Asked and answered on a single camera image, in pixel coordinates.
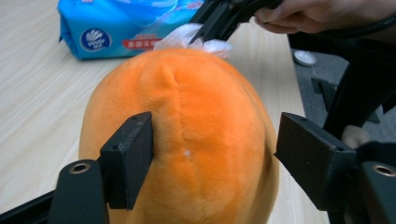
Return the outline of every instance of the blue plastic packaging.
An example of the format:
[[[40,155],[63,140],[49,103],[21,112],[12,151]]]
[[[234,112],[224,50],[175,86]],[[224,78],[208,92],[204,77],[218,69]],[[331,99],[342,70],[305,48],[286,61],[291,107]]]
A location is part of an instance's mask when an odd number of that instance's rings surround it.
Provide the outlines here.
[[[187,23],[204,0],[60,0],[60,41],[78,59],[132,57]]]

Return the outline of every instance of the orange fuzzy fabric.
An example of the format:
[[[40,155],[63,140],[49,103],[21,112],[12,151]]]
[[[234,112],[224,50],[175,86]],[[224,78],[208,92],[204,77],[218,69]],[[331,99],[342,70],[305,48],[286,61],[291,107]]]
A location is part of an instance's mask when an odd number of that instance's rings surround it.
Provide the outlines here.
[[[154,158],[134,210],[111,223],[265,223],[277,193],[276,135],[261,99],[231,65],[195,49],[154,50],[92,94],[79,158],[97,159],[132,115],[151,111]]]

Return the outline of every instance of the finger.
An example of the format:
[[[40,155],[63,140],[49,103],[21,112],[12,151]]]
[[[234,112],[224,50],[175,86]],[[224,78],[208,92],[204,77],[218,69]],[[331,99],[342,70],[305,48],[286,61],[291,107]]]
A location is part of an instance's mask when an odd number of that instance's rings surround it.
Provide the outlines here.
[[[275,34],[291,35],[298,32],[298,29],[296,29],[295,27],[286,27],[286,26],[274,25],[271,23],[262,23],[260,21],[256,21],[256,23],[265,30]]]
[[[270,24],[301,29],[305,26],[305,21],[305,16],[295,13],[278,21],[270,21]]]
[[[261,8],[254,15],[261,22],[278,21],[291,14],[317,5],[319,2],[319,0],[284,0],[276,9]]]

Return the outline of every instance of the hand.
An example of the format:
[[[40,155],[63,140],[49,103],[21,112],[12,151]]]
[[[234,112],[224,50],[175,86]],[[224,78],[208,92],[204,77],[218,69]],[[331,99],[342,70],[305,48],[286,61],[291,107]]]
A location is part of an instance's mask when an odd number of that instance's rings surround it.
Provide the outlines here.
[[[278,8],[262,8],[255,16],[261,27],[273,33],[314,34],[362,27],[395,12],[395,0],[284,0]]]

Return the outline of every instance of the wooden table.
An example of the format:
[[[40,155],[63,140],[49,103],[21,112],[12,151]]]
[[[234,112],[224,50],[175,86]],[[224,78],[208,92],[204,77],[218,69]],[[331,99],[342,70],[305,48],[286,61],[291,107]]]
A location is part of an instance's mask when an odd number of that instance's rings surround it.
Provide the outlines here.
[[[58,43],[57,1],[0,3],[0,214],[55,188],[78,159],[85,106],[98,82],[126,59],[81,62]],[[304,110],[285,35],[254,22],[231,37],[229,62],[262,97],[273,123]],[[282,167],[270,223],[328,223]]]

